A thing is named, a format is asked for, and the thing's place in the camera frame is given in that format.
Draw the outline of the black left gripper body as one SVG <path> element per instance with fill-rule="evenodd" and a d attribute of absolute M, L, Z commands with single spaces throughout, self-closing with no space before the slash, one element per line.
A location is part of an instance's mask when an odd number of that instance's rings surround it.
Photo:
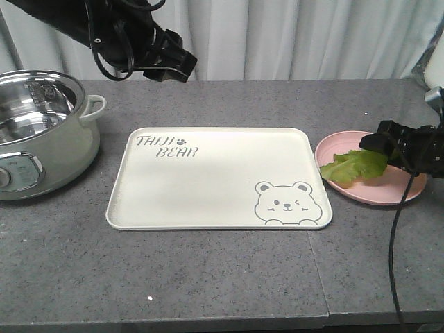
<path fill-rule="evenodd" d="M 183 75 L 183 40 L 176 32 L 157 23 L 117 22 L 117 41 L 123 52 L 117 63 L 121 73 L 144 75 Z"/>

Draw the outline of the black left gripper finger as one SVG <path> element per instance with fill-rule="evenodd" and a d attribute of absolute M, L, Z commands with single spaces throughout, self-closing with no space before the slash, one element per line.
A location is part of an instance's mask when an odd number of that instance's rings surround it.
<path fill-rule="evenodd" d="M 182 50 L 178 59 L 178 72 L 184 77 L 190 77 L 195 69 L 198 59 L 190 52 Z"/>
<path fill-rule="evenodd" d="M 179 71 L 174 71 L 170 69 L 148 69 L 143 71 L 143 76 L 145 76 L 149 80 L 153 80 L 156 82 L 174 80 L 180 83 L 186 83 L 189 78 Z"/>

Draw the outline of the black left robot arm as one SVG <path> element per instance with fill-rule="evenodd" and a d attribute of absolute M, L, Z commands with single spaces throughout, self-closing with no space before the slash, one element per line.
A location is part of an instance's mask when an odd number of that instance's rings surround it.
<path fill-rule="evenodd" d="M 149 80 L 188 81 L 197 59 L 182 38 L 162 29 L 152 13 L 164 1 L 13 1 L 26 14 L 90 48 L 100 72 L 123 81 L 135 72 Z"/>

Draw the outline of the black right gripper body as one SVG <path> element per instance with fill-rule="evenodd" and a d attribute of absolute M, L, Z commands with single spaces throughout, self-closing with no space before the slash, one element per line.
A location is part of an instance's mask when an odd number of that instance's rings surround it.
<path fill-rule="evenodd" d="M 399 125 L 391 165 L 415 176 L 426 173 L 443 178 L 443 124 L 437 128 Z"/>

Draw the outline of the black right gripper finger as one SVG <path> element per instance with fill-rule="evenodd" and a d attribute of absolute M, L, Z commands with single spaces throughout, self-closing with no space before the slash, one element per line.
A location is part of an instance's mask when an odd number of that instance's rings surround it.
<path fill-rule="evenodd" d="M 393 121 L 381 121 L 375 133 L 361 138 L 359 148 L 391 156 L 395 150 L 392 138 Z"/>

